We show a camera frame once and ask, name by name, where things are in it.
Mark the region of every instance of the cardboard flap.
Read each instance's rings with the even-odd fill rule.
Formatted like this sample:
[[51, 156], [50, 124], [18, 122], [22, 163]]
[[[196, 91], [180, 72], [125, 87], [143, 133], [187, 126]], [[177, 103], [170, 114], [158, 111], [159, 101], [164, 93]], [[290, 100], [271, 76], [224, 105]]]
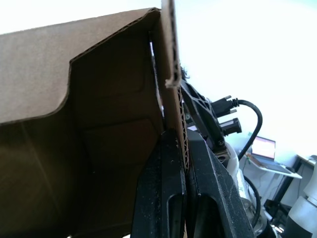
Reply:
[[51, 114], [64, 102], [69, 62], [156, 8], [0, 36], [0, 123]]
[[178, 87], [181, 80], [181, 70], [178, 52], [174, 0], [162, 0], [161, 21], [171, 73], [170, 78], [166, 79], [165, 85], [167, 88]]

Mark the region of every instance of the laptop screen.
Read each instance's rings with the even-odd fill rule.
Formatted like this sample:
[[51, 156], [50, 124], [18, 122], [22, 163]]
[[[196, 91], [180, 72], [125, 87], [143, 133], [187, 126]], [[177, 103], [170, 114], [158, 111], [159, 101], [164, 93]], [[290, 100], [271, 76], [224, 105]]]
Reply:
[[274, 159], [275, 141], [257, 136], [252, 144], [252, 154]]

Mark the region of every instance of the cardboard box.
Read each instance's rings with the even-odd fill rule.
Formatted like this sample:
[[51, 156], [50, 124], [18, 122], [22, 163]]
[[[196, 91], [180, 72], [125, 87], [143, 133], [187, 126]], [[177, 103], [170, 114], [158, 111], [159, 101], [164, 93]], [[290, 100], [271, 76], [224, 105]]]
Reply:
[[173, 7], [0, 36], [1, 238], [121, 238], [165, 129], [186, 163]]

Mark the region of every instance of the laptop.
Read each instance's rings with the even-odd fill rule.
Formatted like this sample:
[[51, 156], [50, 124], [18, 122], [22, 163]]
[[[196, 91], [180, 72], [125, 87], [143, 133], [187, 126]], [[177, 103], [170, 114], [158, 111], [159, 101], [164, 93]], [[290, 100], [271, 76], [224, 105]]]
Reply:
[[253, 162], [258, 166], [267, 168], [269, 170], [274, 170], [278, 172], [283, 172], [291, 174], [289, 170], [282, 167], [280, 163], [275, 162], [275, 141], [269, 140], [263, 137], [257, 136], [252, 144], [251, 155], [253, 157]]

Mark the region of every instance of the connector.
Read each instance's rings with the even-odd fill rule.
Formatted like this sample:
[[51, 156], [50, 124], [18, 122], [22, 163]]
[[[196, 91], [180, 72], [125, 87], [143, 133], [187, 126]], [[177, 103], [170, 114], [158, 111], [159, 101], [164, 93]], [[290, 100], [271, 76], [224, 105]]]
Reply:
[[239, 106], [238, 99], [236, 98], [228, 101], [227, 99], [229, 98], [231, 98], [231, 96], [224, 97], [211, 103], [212, 109], [217, 118], [236, 112], [236, 110], [231, 109]]

